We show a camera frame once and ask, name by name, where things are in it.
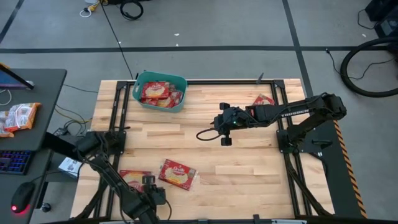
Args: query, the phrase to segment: black metal frame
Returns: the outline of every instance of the black metal frame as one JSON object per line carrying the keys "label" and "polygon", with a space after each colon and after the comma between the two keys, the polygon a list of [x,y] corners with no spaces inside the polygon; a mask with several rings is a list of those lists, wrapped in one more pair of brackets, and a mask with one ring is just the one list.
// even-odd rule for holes
{"label": "black metal frame", "polygon": [[[285,90],[285,84],[283,80],[262,80],[260,83],[256,82],[257,80],[189,80],[188,85],[269,85],[271,88],[272,92],[272,97],[275,101],[276,104],[279,104],[279,99],[277,97],[277,89],[280,90],[280,93],[282,95],[282,102],[283,104],[288,103],[287,102],[287,94]],[[125,121],[126,121],[126,111],[128,107],[128,100],[129,100],[129,95],[130,95],[130,89],[131,86],[135,84],[135,81],[118,81],[116,84],[116,93],[114,97],[114,102],[113,102],[113,108],[112,108],[112,113],[111,113],[111,121],[109,123],[109,130],[110,131],[115,131],[116,128],[121,128],[124,127]],[[125,89],[124,91],[124,99],[123,99],[123,106],[121,109],[121,119],[120,119],[120,124],[119,127],[115,127],[115,122],[116,122],[116,116],[118,112],[118,105],[119,105],[119,99],[121,95],[121,90]],[[287,124],[292,125],[292,119],[287,118]],[[279,130],[284,128],[283,122],[281,119],[278,120],[278,127]],[[288,166],[290,161],[290,156],[289,153],[283,153],[284,159],[285,159],[285,165],[286,167]],[[296,169],[298,176],[300,177],[300,180],[305,184],[305,179],[304,179],[304,173],[302,169],[302,164],[300,160],[300,155],[294,154],[295,158],[295,164],[296,164]],[[114,156],[113,160],[113,168],[115,170],[118,170],[119,166],[119,161],[120,161],[120,154],[116,154]],[[287,173],[287,178],[289,182],[289,189],[290,189],[290,196],[292,199],[292,206],[294,210],[294,215],[298,216],[300,215],[300,209],[299,209],[299,203],[297,200],[297,193],[295,189],[295,184],[293,178]],[[99,181],[99,188],[101,185],[105,184],[105,182],[100,179]],[[112,191],[109,191],[109,196],[108,196],[108,201],[106,204],[106,215],[105,218],[110,219],[111,218],[111,212],[112,212],[112,207],[113,207],[113,197],[114,193]],[[311,215],[311,206],[310,203],[308,202],[307,198],[303,194],[303,199],[304,199],[304,205],[305,205],[305,213],[307,215]],[[98,203],[96,204],[95,207],[95,212],[94,212],[94,217],[98,218],[100,217],[100,210],[101,210],[101,202],[102,202],[102,197],[99,198]],[[259,219],[259,216],[254,214],[253,219],[247,219],[247,220],[171,220],[166,223],[186,223],[186,222],[204,222],[207,223],[207,221],[211,221],[212,223],[269,223],[271,220],[270,219]]]}

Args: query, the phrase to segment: teal basket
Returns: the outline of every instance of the teal basket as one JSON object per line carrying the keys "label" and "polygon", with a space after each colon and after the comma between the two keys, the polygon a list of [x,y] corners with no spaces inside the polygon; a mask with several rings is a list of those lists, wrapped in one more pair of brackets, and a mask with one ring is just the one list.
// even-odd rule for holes
{"label": "teal basket", "polygon": [[[170,82],[171,84],[175,85],[175,88],[177,90],[180,90],[183,93],[182,100],[179,105],[174,106],[173,108],[163,108],[163,107],[148,105],[148,104],[140,102],[141,92],[142,92],[142,88],[144,87],[144,84],[147,82],[159,82],[159,81]],[[187,85],[188,85],[188,83],[187,83],[186,79],[184,79],[183,77],[178,76],[178,75],[169,75],[169,74],[163,74],[163,73],[157,73],[157,72],[143,72],[138,76],[136,83],[134,84],[134,88],[132,89],[132,97],[134,99],[136,99],[145,108],[160,110],[160,111],[164,111],[164,112],[177,113],[184,106],[185,90],[187,89]]]}

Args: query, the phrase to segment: concrete floor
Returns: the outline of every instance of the concrete floor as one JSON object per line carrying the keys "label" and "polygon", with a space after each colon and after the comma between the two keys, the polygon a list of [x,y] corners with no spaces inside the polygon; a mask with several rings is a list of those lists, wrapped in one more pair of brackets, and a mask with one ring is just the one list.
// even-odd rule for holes
{"label": "concrete floor", "polygon": [[[369,1],[152,0],[142,3],[144,15],[133,22],[124,20],[115,6],[105,9],[122,47],[175,47],[177,44],[180,47],[288,47],[279,50],[127,50],[125,56],[133,74],[153,70],[186,78],[256,78],[264,72],[264,78],[306,80],[305,66],[310,81],[306,82],[307,91],[311,86],[314,94],[336,93],[348,109],[348,116],[340,121],[340,126],[369,218],[398,220],[395,190],[398,120],[394,119],[398,96],[372,99],[350,92],[333,71],[330,57],[324,51],[303,51],[304,63],[299,63],[285,13],[286,4],[283,4],[290,6],[297,31],[296,45],[355,46],[377,38],[373,30],[363,29],[356,23],[357,12]],[[83,0],[41,0],[40,4],[35,0],[0,0],[0,30],[18,2],[23,4],[2,41],[0,38],[0,62],[12,68],[64,68],[68,70],[66,84],[87,90],[97,90],[100,80],[130,78],[119,52],[76,50],[118,47],[100,7],[91,17],[81,18],[78,13],[86,7]],[[361,21],[371,25],[365,14]],[[5,49],[57,50],[51,54],[11,54]],[[332,52],[337,67],[346,53]],[[369,63],[391,57],[385,52],[361,52],[351,61],[349,72],[360,76]],[[396,71],[395,62],[373,66],[358,85],[368,90],[395,88]],[[95,100],[95,94],[64,87],[58,104],[88,119],[93,114]],[[49,131],[66,121],[54,113]],[[76,183],[49,185],[45,200],[52,203],[53,210],[35,212],[32,223],[67,219],[75,187]]]}

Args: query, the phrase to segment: wooden table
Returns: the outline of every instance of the wooden table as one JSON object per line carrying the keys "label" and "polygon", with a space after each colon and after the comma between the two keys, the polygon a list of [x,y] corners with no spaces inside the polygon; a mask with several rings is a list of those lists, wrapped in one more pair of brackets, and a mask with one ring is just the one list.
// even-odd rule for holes
{"label": "wooden table", "polygon": [[[289,102],[305,98],[299,79],[284,81]],[[92,130],[108,130],[116,82],[101,82]],[[148,170],[158,175],[165,159],[197,169],[199,173],[190,191],[157,180],[157,185],[166,189],[173,208],[172,220],[251,219],[253,214],[261,218],[293,218],[285,164],[275,135],[276,123],[268,128],[231,132],[233,145],[230,147],[221,147],[219,139],[205,142],[195,137],[197,132],[211,127],[210,122],[220,113],[220,102],[244,107],[252,104],[260,93],[272,96],[271,88],[265,85],[190,85],[183,110],[175,114],[145,109],[129,97],[126,126],[131,128],[126,130],[126,149],[119,169]],[[293,122],[299,123],[306,116],[295,116]],[[202,137],[215,135],[210,132]],[[301,159],[308,188],[324,208],[333,213],[322,163],[308,154],[302,154]],[[98,180],[99,175],[89,166],[82,168],[71,217],[79,214],[90,201]],[[104,195],[102,215],[107,195]],[[297,195],[303,214],[298,187]],[[158,206],[157,214],[162,220],[167,219],[168,206]],[[121,219],[117,196],[111,218]]]}

